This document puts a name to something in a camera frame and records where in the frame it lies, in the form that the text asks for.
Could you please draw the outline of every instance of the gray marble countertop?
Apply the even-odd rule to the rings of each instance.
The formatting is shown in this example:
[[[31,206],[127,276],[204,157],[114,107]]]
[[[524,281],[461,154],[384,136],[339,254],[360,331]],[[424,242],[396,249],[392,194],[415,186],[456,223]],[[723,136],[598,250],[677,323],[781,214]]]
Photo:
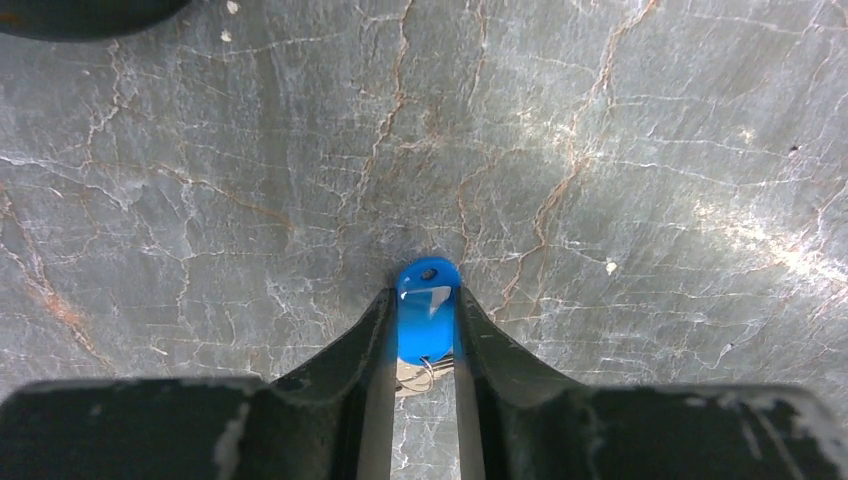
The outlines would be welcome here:
[[[198,0],[0,52],[0,394],[270,379],[440,254],[577,380],[848,418],[844,0]],[[398,400],[396,478],[459,477],[454,412]]]

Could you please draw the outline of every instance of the blue plastic tag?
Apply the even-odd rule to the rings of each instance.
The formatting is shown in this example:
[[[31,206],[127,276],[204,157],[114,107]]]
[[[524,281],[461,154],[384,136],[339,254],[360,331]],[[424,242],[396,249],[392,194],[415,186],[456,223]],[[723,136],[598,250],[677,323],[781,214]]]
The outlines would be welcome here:
[[[453,348],[459,270],[441,257],[425,257],[400,274],[398,295],[398,357],[425,365],[439,361]]]

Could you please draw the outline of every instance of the hole in tag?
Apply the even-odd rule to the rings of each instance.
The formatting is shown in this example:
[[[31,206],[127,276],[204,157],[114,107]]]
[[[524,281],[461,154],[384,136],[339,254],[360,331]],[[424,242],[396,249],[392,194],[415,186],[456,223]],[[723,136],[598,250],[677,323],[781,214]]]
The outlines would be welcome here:
[[[436,278],[436,273],[438,272],[436,272],[435,268],[428,268],[427,270],[424,270],[424,273],[421,274],[421,280],[432,280]]]

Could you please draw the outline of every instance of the white speck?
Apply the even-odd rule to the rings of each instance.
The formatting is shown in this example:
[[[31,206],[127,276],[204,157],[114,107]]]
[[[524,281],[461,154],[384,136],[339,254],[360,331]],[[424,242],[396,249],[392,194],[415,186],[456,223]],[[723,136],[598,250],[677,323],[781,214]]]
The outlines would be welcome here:
[[[750,145],[751,142],[757,138],[757,133],[752,128],[740,128],[739,138],[741,138],[745,144]]]

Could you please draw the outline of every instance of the black round object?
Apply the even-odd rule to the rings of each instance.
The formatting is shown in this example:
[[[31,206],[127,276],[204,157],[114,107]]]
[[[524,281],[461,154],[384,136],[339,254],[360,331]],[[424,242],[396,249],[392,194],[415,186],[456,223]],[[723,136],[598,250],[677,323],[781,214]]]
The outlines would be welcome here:
[[[40,40],[127,35],[158,23],[191,0],[0,0],[0,32]]]

